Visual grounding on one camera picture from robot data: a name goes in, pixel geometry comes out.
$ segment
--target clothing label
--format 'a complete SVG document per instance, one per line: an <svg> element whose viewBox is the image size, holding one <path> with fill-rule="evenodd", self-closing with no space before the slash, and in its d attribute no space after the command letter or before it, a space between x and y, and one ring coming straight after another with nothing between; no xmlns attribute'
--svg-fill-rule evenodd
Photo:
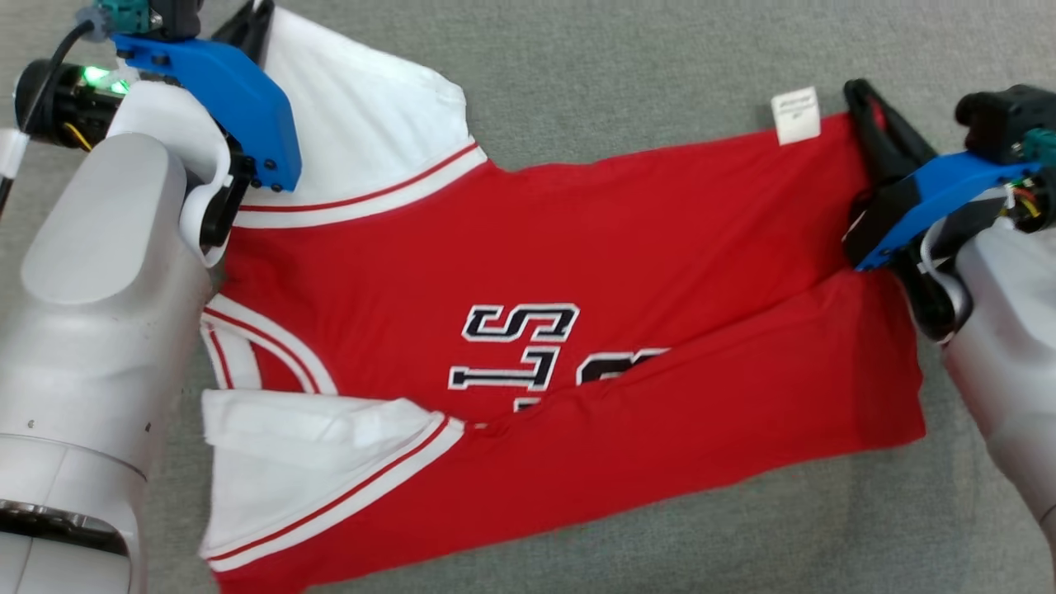
<svg viewBox="0 0 1056 594"><path fill-rule="evenodd" d="M777 124L778 144L788 145L822 135L822 114L813 87L777 95L770 105Z"/></svg>

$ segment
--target yellow wire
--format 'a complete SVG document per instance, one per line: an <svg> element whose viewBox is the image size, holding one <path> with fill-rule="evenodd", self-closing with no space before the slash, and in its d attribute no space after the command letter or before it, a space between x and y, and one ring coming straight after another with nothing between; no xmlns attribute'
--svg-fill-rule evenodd
<svg viewBox="0 0 1056 594"><path fill-rule="evenodd" d="M1037 219L1038 217L1041 216L1041 211L1038 210L1037 206L1031 204L1030 200L1020 200L1019 203L1022 204L1023 206L1025 206L1026 209L1031 211L1031 217L1032 218Z"/></svg>
<svg viewBox="0 0 1056 594"><path fill-rule="evenodd" d="M72 133L78 141L80 141L80 146L84 147L84 150L88 151L92 150L92 144L89 143L87 138L84 138L84 134L81 134L80 130L78 130L76 126L70 124L69 122L62 123L62 126L64 126L67 130L70 130L70 133Z"/></svg>

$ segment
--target red stripe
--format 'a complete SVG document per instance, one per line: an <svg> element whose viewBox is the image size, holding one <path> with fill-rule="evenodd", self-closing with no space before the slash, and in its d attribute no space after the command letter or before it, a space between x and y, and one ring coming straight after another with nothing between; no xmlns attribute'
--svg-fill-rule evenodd
<svg viewBox="0 0 1056 594"><path fill-rule="evenodd" d="M392 192L394 192L394 191L396 191L398 189L406 188L407 186L410 186L411 184L420 182L421 180L423 180L423 179L432 175L433 173L436 173L440 169L444 169L445 167L447 167L448 165L450 165L453 161L455 161L459 156L461 156L461 155L470 152L471 150L475 149L476 147L477 147L477 144L473 143L472 145L470 145L470 146L468 146L468 147L459 150L458 152L452 154L451 156L445 159L444 161L441 161L440 163L438 163L434 167L432 167L432 168L423 171L422 173L419 173L418 175L415 175L414 178L411 178L410 180L407 180L406 182L401 182L399 184L396 184L395 186L390 186L390 187L388 187L388 188L385 188L383 190L378 190L376 192L369 193L369 194L365 194L365 196L359 196L359 197L356 197L356 198L350 198L350 199L346 199L346 200L342 200L340 202L327 202L327 203L324 203L324 204L303 204L303 205L298 204L298 205L290 205L290 206L279 206L279 205L268 206L266 204L256 204L256 205L248 204L248 205L242 206L241 210L245 210L245 211L249 211L249 212L301 212L301 211L305 211L305 210L323 210L325 208L337 208L339 206L347 206L350 204L355 204L357 202L362 202L364 200L370 200L372 198L378 198L379 196L384 196L386 193L392 193Z"/></svg>
<svg viewBox="0 0 1056 594"><path fill-rule="evenodd" d="M224 356L224 349L220 347L220 339L216 338L216 332L213 331L211 326L209 327L209 338L212 339L212 346L216 349L220 369L224 372L224 380L227 382L227 386L224 386L224 388L233 388L234 380L231 379L231 370L227 367L227 357Z"/></svg>
<svg viewBox="0 0 1056 594"><path fill-rule="evenodd" d="M308 366L304 365L304 361L301 360L301 357L297 356L297 354L295 354L294 351L290 351L289 348L287 348L285 345L283 345L282 342L280 342L279 340L277 340L274 336L269 336L269 335L265 334L264 332L262 332L262 331L260 331L260 330L258 330L258 329L249 326L248 323L246 323L246 322L244 322L244 321L242 321L240 319L235 319L235 318L232 318L231 316L224 315L224 314L218 312L216 310L213 310L212 308L206 308L205 309L205 313L207 313L207 314L209 314L209 315L211 315L213 317L216 317L219 319L222 319L222 320L226 321L227 323L230 323L231 326L237 326L237 327L239 327L239 328L241 328L241 329L243 329L243 330L245 330L245 331L247 331L247 332L249 332L251 334L256 334L257 336L259 336L259 337L261 337L261 338L263 338L265 340L270 341L276 347L279 347L279 349L282 352L286 353L287 355L290 356L290 358L294 359L294 363L296 363L298 365L298 367L301 368L301 371L303 371L304 374L308 377L308 384L312 385L312 389L315 391L315 393L317 393L317 394L319 393L319 385L316 384L316 378L312 375L312 370L308 369Z"/></svg>
<svg viewBox="0 0 1056 594"><path fill-rule="evenodd" d="M323 514L325 514L325 513L329 512L331 509L337 507L341 503L347 501L351 497L355 496L357 493L359 493L359 491L363 490L364 488L366 488L371 483L373 483L374 481L378 480L382 475L384 475L385 472L392 470L396 466L402 464L409 458L411 458L414 454L418 453L419 451L421 451L422 449L425 449L426 446L428 446L429 444L433 443L433 441L436 440L436 438L440 434L440 432L444 431L444 429L448 426L449 419L450 417L445 416L444 417L444 422L440 423L440 426L437 427L436 430L433 431L433 433L431 435L429 435L429 438L426 441L423 441L420 444L418 444L418 447L416 447L416 448L412 449L411 451L404 453L403 456L397 458L392 463L390 463L389 465L386 465L384 468L382 468L382 469L378 470L377 472L371 475L365 481L363 481L362 483L359 483L358 485L356 485L355 487L353 487L351 490L348 490L347 493L345 493L341 497L335 499L334 501L332 501L332 502L327 503L326 505L320 507L319 509L313 512L310 515L308 515L308 516L306 516L306 517L298 520L297 522L294 522L293 524L290 524L290 525L282 528L281 531L279 531L277 533L274 533L274 534L270 534L268 536L265 536L265 537L263 537L263 538L261 538L259 540L254 540L253 542L250 542L249 544L240 546L240 547L235 549L234 551L231 551L231 552L228 552L228 553L224 553L223 555L216 555L215 557L209 557L208 560L209 561L222 561L224 559L228 559L228 558L233 557L235 555L239 555L241 553L245 553L246 551L248 551L250 549L253 549L254 546L260 546L261 544L264 544L265 542L275 540L275 539L277 539L277 538L279 538L279 537L281 537L281 536L283 536L285 534L289 534L290 532L297 530L298 527L300 527L300 526L302 526L302 525L310 522L312 520L318 518L319 516L322 516Z"/></svg>

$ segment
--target basketball jersey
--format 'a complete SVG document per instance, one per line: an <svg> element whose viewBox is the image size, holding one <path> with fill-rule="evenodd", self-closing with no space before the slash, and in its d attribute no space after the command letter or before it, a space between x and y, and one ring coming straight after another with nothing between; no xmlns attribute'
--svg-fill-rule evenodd
<svg viewBox="0 0 1056 594"><path fill-rule="evenodd" d="M845 115L787 146L767 131L510 171L435 72L280 11L283 39L312 40L265 66L302 178L246 197L203 316L222 390L204 397L202 553L225 592L923 435L899 289L842 256L867 185Z"/></svg>

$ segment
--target gray fabric surface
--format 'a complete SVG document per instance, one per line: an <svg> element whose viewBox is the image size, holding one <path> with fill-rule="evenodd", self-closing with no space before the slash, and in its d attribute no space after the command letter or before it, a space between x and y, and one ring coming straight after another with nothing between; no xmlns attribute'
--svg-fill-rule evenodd
<svg viewBox="0 0 1056 594"><path fill-rule="evenodd" d="M0 2L0 80L50 54L79 0ZM207 29L238 4L209 0ZM972 0L794 3L634 0L289 0L286 6L461 85L502 166L590 161L770 126L769 98L815 85L826 112L866 76L943 150L958 98L1056 88L1056 4ZM101 47L75 57L107 59ZM0 111L11 113L4 93ZM31 149L0 222L0 312L18 262L80 154ZM766 172L742 180L766 183ZM729 188L716 188L729 191ZM584 526L320 592L1052 592L1045 543L1000 477L935 349L921 355L929 434L914 445L771 472ZM209 451L187 375L148 504L152 592L212 592L195 549Z"/></svg>

